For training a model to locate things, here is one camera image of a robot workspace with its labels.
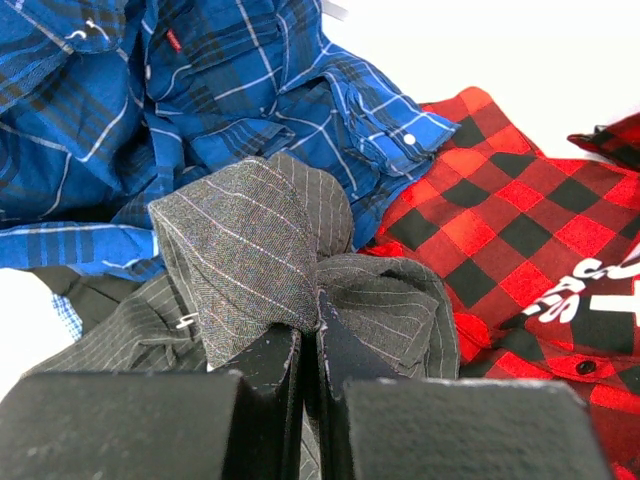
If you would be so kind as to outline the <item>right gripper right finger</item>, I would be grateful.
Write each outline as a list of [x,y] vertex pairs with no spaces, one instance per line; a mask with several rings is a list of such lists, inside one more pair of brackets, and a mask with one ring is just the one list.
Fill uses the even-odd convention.
[[609,479],[577,395],[539,380],[409,379],[318,299],[325,479]]

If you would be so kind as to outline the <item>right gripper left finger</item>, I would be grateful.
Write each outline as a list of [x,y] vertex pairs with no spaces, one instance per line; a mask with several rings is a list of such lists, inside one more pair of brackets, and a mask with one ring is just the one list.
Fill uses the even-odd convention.
[[41,373],[1,404],[5,479],[294,479],[301,336],[210,373]]

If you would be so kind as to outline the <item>dark grey pinstripe shirt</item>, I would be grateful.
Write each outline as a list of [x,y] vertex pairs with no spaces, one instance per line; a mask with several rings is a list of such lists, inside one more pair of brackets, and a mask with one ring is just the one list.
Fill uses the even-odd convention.
[[330,174],[284,154],[249,157],[153,201],[149,212],[166,272],[27,377],[210,373],[284,326],[301,336],[296,387],[319,443],[321,294],[399,375],[457,376],[441,279],[405,257],[355,253],[347,197]]

